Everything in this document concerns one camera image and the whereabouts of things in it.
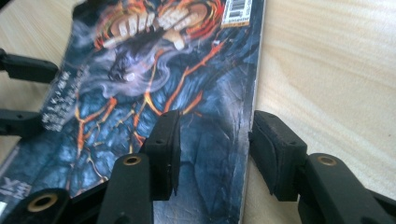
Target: wood grain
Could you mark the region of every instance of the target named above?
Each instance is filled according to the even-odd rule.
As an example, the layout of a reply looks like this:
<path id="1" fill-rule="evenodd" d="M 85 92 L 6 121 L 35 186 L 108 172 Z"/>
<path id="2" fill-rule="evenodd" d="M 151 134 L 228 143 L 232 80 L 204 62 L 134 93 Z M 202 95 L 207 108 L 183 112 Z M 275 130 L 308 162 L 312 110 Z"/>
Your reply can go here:
<path id="1" fill-rule="evenodd" d="M 0 47 L 60 63 L 78 0 L 18 0 L 0 13 Z M 267 1 L 256 109 L 276 114 L 309 153 L 342 159 L 396 199 L 396 3 Z M 0 74 L 0 108 L 37 110 L 46 85 Z M 18 138 L 0 137 L 2 160 Z M 245 223 L 299 223 L 248 167 Z"/>

